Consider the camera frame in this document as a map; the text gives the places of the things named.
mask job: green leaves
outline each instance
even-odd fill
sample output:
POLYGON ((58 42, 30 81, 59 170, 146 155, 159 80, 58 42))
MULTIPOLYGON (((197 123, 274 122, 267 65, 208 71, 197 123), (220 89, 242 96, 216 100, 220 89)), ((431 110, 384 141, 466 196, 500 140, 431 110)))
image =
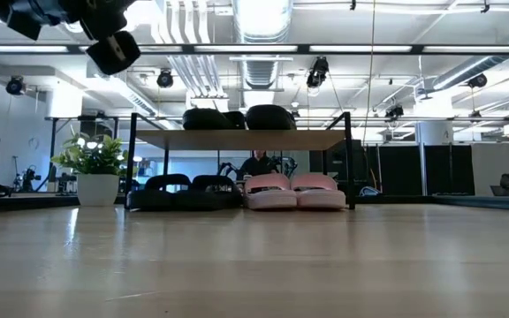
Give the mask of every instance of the green leaves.
POLYGON ((128 157, 127 151, 121 151, 121 139, 113 140, 107 135, 90 138, 85 133, 75 133, 63 147, 65 150, 50 160, 79 174, 118 175, 119 166, 126 163, 128 157), (89 148, 89 142, 96 142, 98 146, 89 148))

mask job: security camera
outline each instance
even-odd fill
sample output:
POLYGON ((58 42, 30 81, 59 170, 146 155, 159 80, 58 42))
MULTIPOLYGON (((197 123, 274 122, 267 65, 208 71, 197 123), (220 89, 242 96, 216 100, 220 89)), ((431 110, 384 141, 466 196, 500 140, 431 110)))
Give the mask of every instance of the security camera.
POLYGON ((386 110, 386 115, 384 117, 388 118, 388 121, 394 121, 398 118, 404 116, 404 108, 402 105, 395 105, 394 107, 386 110))
POLYGON ((488 83, 488 79, 484 74, 477 75, 473 77, 470 81, 467 82, 467 86, 471 88, 475 87, 485 87, 488 83))
POLYGON ((158 84, 161 88, 170 88, 174 84, 174 78, 172 78, 172 70, 163 69, 160 71, 160 75, 156 80, 156 84, 158 84))
POLYGON ((22 96, 27 91, 27 85, 25 85, 22 76, 11 76, 11 80, 5 86, 5 91, 9 95, 22 96))
POLYGON ((319 88, 322 83, 324 83, 325 79, 327 79, 326 74, 329 72, 329 63, 327 62, 326 57, 318 57, 315 60, 314 66, 312 66, 308 81, 308 88, 319 88))
POLYGON ((43 26, 80 22, 89 40, 86 53, 106 75, 121 72, 141 56, 133 36, 121 31, 123 13, 135 0, 0 0, 0 22, 38 40, 43 26))

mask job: potted plant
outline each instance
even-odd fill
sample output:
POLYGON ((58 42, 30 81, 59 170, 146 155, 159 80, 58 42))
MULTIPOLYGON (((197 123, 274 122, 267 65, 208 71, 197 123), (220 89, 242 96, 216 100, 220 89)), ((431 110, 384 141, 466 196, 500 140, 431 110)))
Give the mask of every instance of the potted plant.
POLYGON ((64 148, 51 161, 63 168, 72 168, 78 175, 80 205, 113 205, 119 189, 120 165, 127 159, 127 152, 121 150, 121 140, 107 135, 90 139, 85 133, 75 133, 64 143, 64 148))

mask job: black metal frame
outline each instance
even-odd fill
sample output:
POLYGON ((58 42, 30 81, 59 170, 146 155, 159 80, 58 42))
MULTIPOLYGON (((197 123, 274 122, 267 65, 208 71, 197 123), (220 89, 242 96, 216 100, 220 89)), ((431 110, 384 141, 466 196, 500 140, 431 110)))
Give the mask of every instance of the black metal frame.
MULTIPOLYGON (((327 126, 326 130, 335 127, 341 120, 345 122, 345 147, 346 147, 346 191, 345 195, 349 209, 354 210, 356 206, 356 199, 354 193, 354 170, 353 170, 353 134, 351 132, 351 113, 344 112, 339 117, 335 118, 333 122, 327 126)), ((323 174, 327 175, 327 151, 322 152, 322 166, 323 174)))
MULTIPOLYGON (((0 44, 0 55, 86 55, 87 45, 0 44)), ((509 57, 508 45, 497 44, 382 44, 375 43, 270 43, 270 44, 140 44, 143 56, 166 55, 311 55, 311 56, 501 56, 509 57)))
MULTIPOLYGON (((131 192, 131 187, 133 185, 133 166, 134 166, 134 149, 135 145, 137 143, 137 120, 143 120, 149 125, 152 125, 153 127, 164 130, 160 125, 152 122, 150 119, 148 119, 145 116, 142 116, 139 113, 132 113, 131 114, 131 127, 129 128, 129 151, 128 151, 128 158, 127 158, 127 173, 125 175, 125 208, 127 207, 127 196, 131 192)), ((164 150, 164 167, 163 167, 163 174, 168 174, 168 155, 169 155, 169 149, 166 148, 164 150)))
MULTIPOLYGON (((131 192, 131 182, 128 180, 133 179, 133 165, 134 165, 134 149, 137 142, 137 121, 141 119, 157 129, 164 130, 160 125, 153 123, 147 117, 142 116, 139 113, 131 114, 131 128, 129 131, 129 157, 127 159, 127 173, 125 182, 125 208, 127 206, 127 196, 131 192)), ((330 130, 336 126, 341 120, 345 120, 345 144, 346 144, 346 174, 347 174, 347 188, 346 196, 349 203, 349 209, 355 209, 355 195, 354 195, 354 171, 353 171, 353 135, 351 133, 351 113, 346 111, 341 116, 335 118, 335 120, 327 127, 330 130)), ((168 163, 169 163, 170 148, 164 149, 164 167, 163 174, 168 174, 168 163)), ((322 165, 323 174, 327 175, 327 151, 322 152, 322 165)), ((217 161, 219 162, 219 151, 217 151, 217 161)))

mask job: white flower pot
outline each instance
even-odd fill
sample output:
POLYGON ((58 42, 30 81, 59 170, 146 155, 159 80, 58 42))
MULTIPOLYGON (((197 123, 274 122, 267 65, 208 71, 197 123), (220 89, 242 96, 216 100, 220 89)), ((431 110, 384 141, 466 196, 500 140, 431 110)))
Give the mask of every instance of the white flower pot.
POLYGON ((119 176, 78 175, 78 200, 82 207, 112 206, 119 190, 119 176))

